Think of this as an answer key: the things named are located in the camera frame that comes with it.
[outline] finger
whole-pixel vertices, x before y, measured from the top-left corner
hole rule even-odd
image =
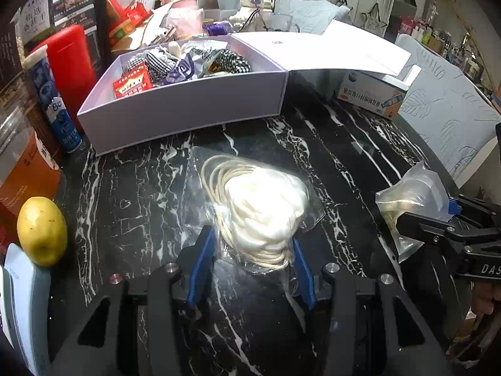
[[[494,300],[501,301],[501,285],[494,287]]]
[[[475,283],[473,295],[475,298],[485,298],[486,300],[491,300],[494,296],[492,284]]]
[[[491,300],[484,298],[477,298],[472,303],[472,311],[476,315],[480,314],[492,314],[494,311],[494,304]]]

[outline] lemon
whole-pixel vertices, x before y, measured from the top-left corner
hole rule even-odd
[[[18,237],[32,262],[39,266],[53,266],[66,250],[68,229],[54,202],[43,196],[34,196],[19,211]]]

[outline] black marble table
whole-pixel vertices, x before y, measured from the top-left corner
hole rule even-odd
[[[439,172],[452,194],[457,192],[442,165],[403,120],[393,123],[343,102],[323,100],[299,78],[290,82],[278,117],[177,134],[101,157],[85,140],[63,164],[67,189],[59,205],[68,223],[69,247],[52,273],[51,360],[113,273],[127,278],[149,274],[196,240],[183,226],[179,207],[193,146],[306,176],[326,211],[314,230],[302,234],[307,247],[319,261],[338,262],[360,276],[401,277],[396,260],[388,257],[394,256],[395,247],[375,192],[395,184],[421,159]],[[403,275],[412,277],[414,271],[404,270]],[[460,293],[447,273],[439,279],[436,271],[428,267],[419,274],[420,281],[435,289],[427,293],[438,303],[445,300],[454,329],[464,310]],[[318,347],[305,342],[302,310],[273,276],[253,276],[216,261],[210,295],[202,305],[195,312],[181,310],[180,344],[189,372],[310,373]],[[144,372],[147,337],[142,312],[138,340]]]

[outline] white bundled cord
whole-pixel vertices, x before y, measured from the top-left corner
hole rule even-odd
[[[206,180],[210,164],[216,164]],[[200,179],[215,207],[222,238],[251,262],[272,270],[289,263],[287,247],[308,204],[302,181],[238,157],[215,155]]]

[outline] metal screw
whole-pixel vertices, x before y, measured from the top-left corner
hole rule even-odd
[[[379,278],[381,279],[381,282],[386,284],[387,286],[392,284],[394,281],[393,276],[390,274],[381,274],[381,277]]]
[[[165,271],[167,273],[174,273],[179,269],[179,266],[176,263],[167,263],[165,265]]]
[[[124,276],[122,276],[121,274],[115,273],[115,274],[111,275],[110,283],[111,284],[120,284],[123,279],[124,279]]]
[[[329,272],[329,273],[337,273],[339,271],[339,264],[337,263],[327,263],[325,265],[325,269]]]

